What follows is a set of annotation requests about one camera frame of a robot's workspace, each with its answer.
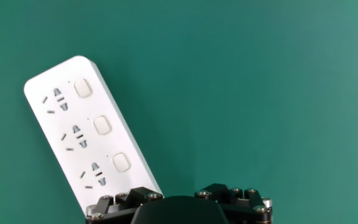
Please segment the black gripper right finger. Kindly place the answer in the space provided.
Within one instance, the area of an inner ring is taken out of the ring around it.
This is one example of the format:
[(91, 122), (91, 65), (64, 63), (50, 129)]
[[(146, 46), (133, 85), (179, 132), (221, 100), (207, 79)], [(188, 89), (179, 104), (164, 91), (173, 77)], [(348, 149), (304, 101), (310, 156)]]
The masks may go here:
[(256, 189), (211, 184), (193, 196), (216, 205), (228, 223), (273, 223), (272, 206), (266, 206)]

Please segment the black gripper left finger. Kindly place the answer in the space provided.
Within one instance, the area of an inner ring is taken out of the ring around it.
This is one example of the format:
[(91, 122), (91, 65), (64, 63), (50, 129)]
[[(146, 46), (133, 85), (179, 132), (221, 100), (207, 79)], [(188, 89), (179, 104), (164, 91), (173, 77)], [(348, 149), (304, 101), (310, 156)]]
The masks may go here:
[(86, 208), (85, 223), (130, 223), (141, 206), (162, 200), (163, 194), (146, 187), (136, 187), (116, 195), (103, 195)]

